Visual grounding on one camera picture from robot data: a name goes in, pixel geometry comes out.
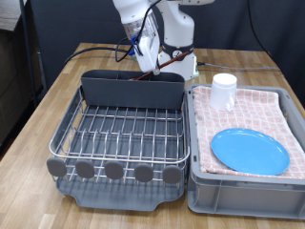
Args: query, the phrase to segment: metal wire rack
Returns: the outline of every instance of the metal wire rack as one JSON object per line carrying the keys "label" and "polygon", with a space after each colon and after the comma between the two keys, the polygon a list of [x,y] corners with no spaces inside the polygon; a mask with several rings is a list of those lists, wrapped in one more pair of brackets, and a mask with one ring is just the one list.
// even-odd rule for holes
{"label": "metal wire rack", "polygon": [[[148,164],[153,171],[151,186],[163,182],[165,187],[165,168],[175,166],[185,171],[190,152],[186,154],[182,111],[87,106],[80,90],[79,96],[73,114],[68,110],[65,115],[71,118],[69,123],[63,119],[50,143],[54,157],[65,163],[67,182],[80,177],[82,182],[98,183],[104,179],[109,184],[138,184],[134,170],[138,164]],[[82,159],[92,165],[93,179],[77,174],[75,163]],[[122,166],[121,181],[107,175],[108,161]]]}

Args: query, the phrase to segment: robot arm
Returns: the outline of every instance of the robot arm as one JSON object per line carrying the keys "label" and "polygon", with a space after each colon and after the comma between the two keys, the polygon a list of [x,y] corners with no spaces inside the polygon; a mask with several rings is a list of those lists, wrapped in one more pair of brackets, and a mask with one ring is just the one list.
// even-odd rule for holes
{"label": "robot arm", "polygon": [[[146,11],[157,0],[113,0],[121,15],[121,21],[128,38],[133,41],[141,29]],[[193,54],[192,18],[179,9],[180,5],[200,6],[214,0],[164,0],[157,4],[164,21],[163,51],[158,55],[160,40],[153,11],[149,12],[144,30],[135,45],[135,54],[142,72],[158,72],[156,61],[161,64],[188,51],[190,54],[162,69],[161,72],[178,73],[185,80],[199,75],[196,57]]]}
{"label": "robot arm", "polygon": [[138,36],[146,11],[150,7],[149,0],[113,0],[119,11],[121,21],[129,40],[134,44],[134,51],[142,72],[150,72],[156,69],[156,60],[160,48],[160,39],[157,32],[157,24],[150,10],[143,31]]}

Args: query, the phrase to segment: gray knob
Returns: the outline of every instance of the gray knob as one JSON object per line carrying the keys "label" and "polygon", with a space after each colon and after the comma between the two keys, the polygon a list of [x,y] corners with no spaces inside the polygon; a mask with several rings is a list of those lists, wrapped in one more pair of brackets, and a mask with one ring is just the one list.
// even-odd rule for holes
{"label": "gray knob", "polygon": [[153,167],[148,164],[138,164],[134,168],[135,179],[141,182],[149,182],[153,179]]}
{"label": "gray knob", "polygon": [[75,163],[75,169],[79,177],[92,178],[94,177],[94,167],[91,161],[79,159]]}
{"label": "gray knob", "polygon": [[57,157],[51,157],[47,160],[49,173],[55,177],[63,177],[67,174],[65,162]]}
{"label": "gray knob", "polygon": [[107,161],[105,173],[108,178],[120,179],[123,177],[123,166],[118,161]]}
{"label": "gray knob", "polygon": [[178,166],[168,166],[163,170],[163,180],[166,183],[176,184],[181,180],[182,172]]}

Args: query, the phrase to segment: pink towel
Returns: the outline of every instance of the pink towel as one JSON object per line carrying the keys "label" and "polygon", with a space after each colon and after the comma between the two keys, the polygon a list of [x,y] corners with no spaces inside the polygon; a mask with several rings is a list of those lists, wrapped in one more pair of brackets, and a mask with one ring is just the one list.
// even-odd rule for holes
{"label": "pink towel", "polygon": [[[193,89],[201,172],[251,177],[305,178],[304,151],[279,108],[278,94],[238,89],[232,112],[218,111],[210,107],[210,95],[211,88]],[[229,128],[248,128],[275,138],[287,149],[290,167],[278,176],[259,176],[230,169],[218,160],[211,149],[213,137]]]}

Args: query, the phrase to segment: gray plastic bin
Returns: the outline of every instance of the gray plastic bin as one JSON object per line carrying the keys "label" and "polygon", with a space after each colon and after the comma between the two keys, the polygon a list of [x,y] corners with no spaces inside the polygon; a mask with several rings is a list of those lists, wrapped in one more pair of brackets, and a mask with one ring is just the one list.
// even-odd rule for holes
{"label": "gray plastic bin", "polygon": [[[305,180],[200,172],[193,107],[193,88],[197,86],[211,85],[190,84],[187,88],[192,152],[188,181],[189,207],[197,213],[305,219]],[[305,122],[286,90],[256,86],[239,88],[278,93],[280,108],[283,114],[288,114],[288,124],[302,148],[305,148]]]}

